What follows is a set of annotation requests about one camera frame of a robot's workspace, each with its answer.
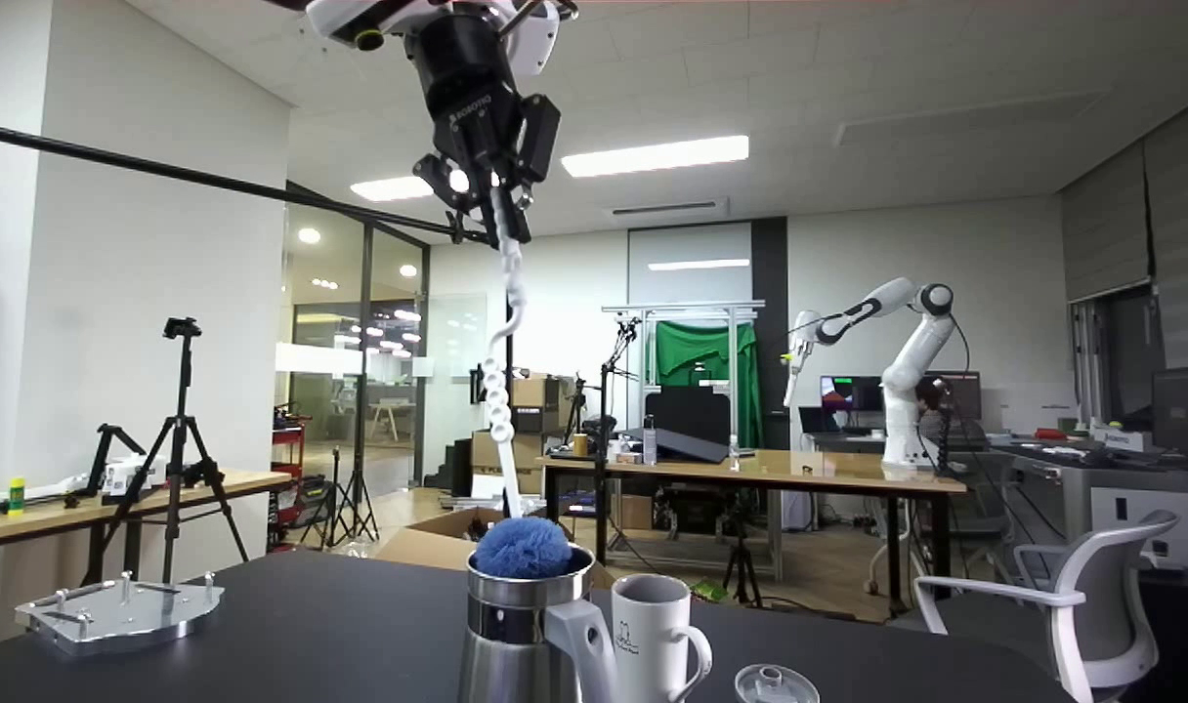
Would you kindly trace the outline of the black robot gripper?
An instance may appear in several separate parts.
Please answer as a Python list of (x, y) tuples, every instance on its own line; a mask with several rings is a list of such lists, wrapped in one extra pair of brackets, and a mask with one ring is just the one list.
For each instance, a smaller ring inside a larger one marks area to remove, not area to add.
[(443, 7), (404, 39), (433, 123), (433, 144), (416, 177), (448, 213), (477, 213), (493, 252), (499, 236), (530, 242), (525, 198), (550, 172), (562, 114), (515, 77), (539, 72), (554, 39), (558, 7)]

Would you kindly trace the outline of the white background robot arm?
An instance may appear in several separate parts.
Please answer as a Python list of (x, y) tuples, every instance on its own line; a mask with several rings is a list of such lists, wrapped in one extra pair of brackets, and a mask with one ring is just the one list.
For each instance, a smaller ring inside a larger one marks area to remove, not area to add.
[(790, 410), (801, 406), (801, 374), (818, 349), (838, 349), (851, 330), (894, 314), (909, 314), (916, 330), (879, 370), (879, 396), (885, 396), (879, 466), (886, 482), (916, 482), (934, 469), (918, 430), (918, 383), (956, 330), (952, 289), (946, 283), (916, 287), (909, 278), (892, 278), (844, 310), (834, 314), (801, 310), (790, 326), (790, 349), (782, 357), (786, 365), (782, 401)]

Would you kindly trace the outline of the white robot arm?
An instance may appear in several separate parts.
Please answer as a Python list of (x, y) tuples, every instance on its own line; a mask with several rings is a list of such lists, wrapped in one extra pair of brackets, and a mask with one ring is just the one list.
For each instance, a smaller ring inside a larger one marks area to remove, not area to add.
[(547, 180), (558, 106), (525, 95), (520, 77), (547, 67), (573, 0), (272, 0), (302, 13), (313, 33), (352, 51), (386, 39), (417, 72), (433, 147), (416, 177), (448, 209), (448, 239), (468, 239), (466, 220), (483, 224), (482, 242), (528, 242), (525, 209)]

